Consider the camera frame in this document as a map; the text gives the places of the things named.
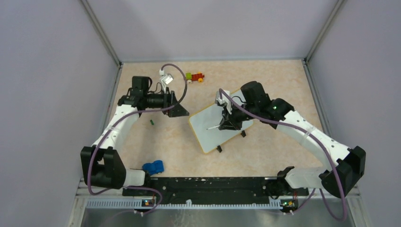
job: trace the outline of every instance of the blue toy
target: blue toy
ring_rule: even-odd
[[[153,163],[145,163],[142,169],[148,171],[150,175],[164,172],[164,166],[161,160],[156,160]]]

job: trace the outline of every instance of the whiteboard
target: whiteboard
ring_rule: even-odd
[[[238,90],[231,96],[239,96],[242,100],[245,100],[241,90]],[[243,104],[238,98],[234,98],[234,101],[237,104]],[[192,127],[192,131],[195,134],[203,152],[206,154],[216,149],[217,146],[222,145],[234,136],[240,134],[241,131],[253,125],[253,120],[249,120],[242,123],[241,130],[220,131],[217,128],[207,130],[207,128],[220,124],[222,119],[222,111],[223,108],[221,106],[212,104],[189,118],[189,124]]]

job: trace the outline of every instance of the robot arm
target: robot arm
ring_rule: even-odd
[[[284,171],[280,171],[278,177],[285,178],[292,188],[324,188],[332,195],[340,197],[331,165],[322,148],[310,135],[314,135],[327,148],[339,173],[345,195],[348,194],[356,182],[363,176],[366,153],[362,148],[357,146],[351,149],[333,140],[306,121],[285,100],[280,98],[270,100],[269,95],[264,92],[262,85],[256,81],[243,85],[241,91],[246,102],[241,107],[245,110],[259,117],[289,123],[307,131],[307,133],[303,133],[295,128],[269,123],[274,129],[294,138],[323,163],[323,167],[318,168],[301,169],[288,167]],[[219,93],[216,95],[216,104],[223,107],[223,119],[218,127],[219,130],[240,130],[243,121],[252,119],[252,117],[239,110],[236,106],[233,106],[227,97],[220,96]]]
[[[93,186],[120,189],[125,186],[142,186],[145,182],[146,173],[138,169],[126,169],[122,163],[118,151],[121,151],[124,141],[132,125],[139,119],[140,113],[133,114],[138,110],[147,108],[166,108],[175,105],[174,108],[164,111],[169,117],[188,116],[189,113],[180,104],[174,92],[170,92],[166,85],[172,81],[171,75],[161,77],[162,91],[155,94],[149,91],[149,77],[132,77],[132,87],[127,95],[122,96],[116,107],[116,111],[103,131],[102,135],[93,143],[91,147],[84,147],[81,151],[81,163],[84,173],[85,183],[87,184],[87,174],[89,162],[95,147],[100,143],[103,136],[111,130],[103,141],[95,157],[91,173],[91,184]],[[122,117],[130,114],[121,122],[113,127]]]

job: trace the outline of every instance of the beige tabletop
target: beige tabletop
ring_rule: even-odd
[[[283,98],[305,119],[321,129],[316,107],[300,60],[285,61],[194,61],[172,62],[183,71],[205,74],[203,83],[188,85],[182,106],[190,114],[212,104],[216,91],[238,90],[256,80],[270,98]],[[164,62],[123,65],[116,99],[127,93],[132,76],[149,76],[155,89]],[[180,73],[166,67],[174,81],[169,84],[181,97],[184,82]],[[316,167],[321,163],[287,135],[254,120],[247,136],[235,136],[223,145],[223,152],[204,154],[188,123],[189,117],[169,118],[162,113],[144,113],[133,125],[122,151],[126,168],[141,168],[144,163],[162,160],[165,171],[158,176],[276,176],[287,166]]]

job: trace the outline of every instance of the green block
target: green block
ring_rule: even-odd
[[[191,74],[190,72],[187,72],[187,73],[185,74],[185,77],[186,77],[187,79],[192,79],[192,74]]]

